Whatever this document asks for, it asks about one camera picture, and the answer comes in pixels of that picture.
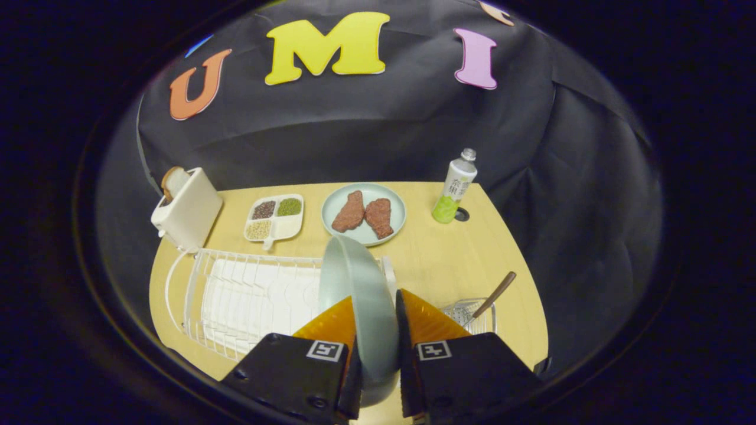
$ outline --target light blue plate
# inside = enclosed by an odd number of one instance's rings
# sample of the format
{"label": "light blue plate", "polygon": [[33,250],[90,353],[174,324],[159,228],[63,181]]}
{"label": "light blue plate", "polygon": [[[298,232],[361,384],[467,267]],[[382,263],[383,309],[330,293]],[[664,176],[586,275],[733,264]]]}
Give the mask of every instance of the light blue plate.
{"label": "light blue plate", "polygon": [[[391,201],[391,227],[394,229],[394,233],[383,239],[378,239],[373,229],[364,220],[357,228],[347,230],[344,233],[333,230],[331,223],[333,223],[333,220],[346,203],[347,195],[354,191],[362,191],[362,202],[365,207],[370,202],[382,197]],[[353,183],[336,189],[332,194],[328,195],[325,202],[323,202],[321,218],[323,219],[323,226],[332,235],[347,236],[366,247],[373,247],[386,242],[399,233],[399,230],[404,226],[404,221],[407,219],[407,207],[399,195],[386,186],[376,185],[375,183]]]}
{"label": "light blue plate", "polygon": [[356,240],[331,238],[321,266],[318,306],[325,311],[352,297],[362,361],[361,407],[380,403],[396,388],[399,327],[386,275],[373,254]]}

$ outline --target plate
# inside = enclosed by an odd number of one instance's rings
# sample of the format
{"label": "plate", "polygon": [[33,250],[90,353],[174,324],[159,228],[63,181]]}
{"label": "plate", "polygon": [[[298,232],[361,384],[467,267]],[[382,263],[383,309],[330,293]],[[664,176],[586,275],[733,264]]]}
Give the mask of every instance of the plate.
{"label": "plate", "polygon": [[[300,209],[298,214],[291,216],[279,216],[278,208],[281,201],[289,198],[298,200],[302,204],[302,208]],[[272,215],[263,219],[254,219],[253,216],[255,213],[255,208],[257,208],[264,202],[275,202]],[[274,197],[260,198],[255,201],[255,203],[252,205],[252,208],[249,209],[249,214],[247,214],[242,235],[245,239],[251,242],[263,242],[262,249],[268,251],[272,248],[273,242],[275,240],[289,239],[290,237],[295,237],[299,233],[299,230],[302,229],[302,217],[304,216],[304,213],[305,198],[303,198],[300,194],[277,195]],[[254,225],[256,222],[270,222],[270,228],[266,237],[251,238],[247,235],[247,228]]]}
{"label": "plate", "polygon": [[[357,228],[347,230],[344,233],[333,230],[331,223],[333,223],[333,220],[339,215],[339,212],[346,203],[347,195],[354,191],[362,191],[362,203],[364,206],[382,197],[391,201],[391,227],[394,229],[394,233],[383,239],[378,239],[371,226],[365,220]],[[347,236],[366,247],[373,247],[386,242],[399,233],[404,226],[404,221],[407,219],[407,207],[404,205],[401,197],[386,186],[376,185],[375,183],[353,183],[336,189],[332,194],[328,195],[328,198],[323,202],[321,218],[323,219],[323,226],[328,230],[328,233],[334,236]]]}
{"label": "plate", "polygon": [[362,361],[360,406],[368,407],[388,398],[398,379],[399,328],[394,294],[370,251],[357,240],[338,234],[331,238],[323,255],[318,306],[325,311],[347,296],[352,297]]}

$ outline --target letter m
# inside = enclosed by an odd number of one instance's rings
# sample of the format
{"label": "letter m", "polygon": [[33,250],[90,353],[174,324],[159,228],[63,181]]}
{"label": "letter m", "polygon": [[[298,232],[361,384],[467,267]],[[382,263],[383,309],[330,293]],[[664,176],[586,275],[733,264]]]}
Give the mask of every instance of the letter m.
{"label": "letter m", "polygon": [[290,82],[302,76],[294,66],[294,54],[312,73],[319,76],[341,49],[339,60],[333,64],[337,74],[380,74],[386,64],[378,58],[378,38],[381,26],[389,22],[389,15],[379,12],[356,12],[346,15],[324,36],[308,20],[297,20],[273,28],[268,37],[274,40],[273,66],[265,77],[265,84]]}

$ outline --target plastic bottle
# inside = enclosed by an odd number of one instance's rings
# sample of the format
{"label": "plastic bottle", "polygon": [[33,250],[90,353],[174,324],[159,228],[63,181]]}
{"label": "plastic bottle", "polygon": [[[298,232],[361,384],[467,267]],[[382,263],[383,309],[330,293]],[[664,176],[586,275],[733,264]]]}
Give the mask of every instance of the plastic bottle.
{"label": "plastic bottle", "polygon": [[444,191],[433,208],[433,218],[440,223],[450,223],[454,220],[457,208],[467,188],[478,175],[478,169],[473,163],[476,152],[468,147],[462,151],[462,156],[449,163]]}

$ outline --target meat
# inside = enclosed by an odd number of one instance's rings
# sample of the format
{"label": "meat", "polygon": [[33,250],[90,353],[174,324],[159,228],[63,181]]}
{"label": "meat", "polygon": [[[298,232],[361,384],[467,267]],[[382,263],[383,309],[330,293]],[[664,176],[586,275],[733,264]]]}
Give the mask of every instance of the meat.
{"label": "meat", "polygon": [[365,207],[362,205],[362,191],[354,191],[346,196],[346,203],[333,220],[331,227],[335,231],[344,233],[360,224],[365,217]]}
{"label": "meat", "polygon": [[365,208],[365,221],[376,232],[378,239],[394,233],[391,228],[391,201],[382,197],[369,203]]}

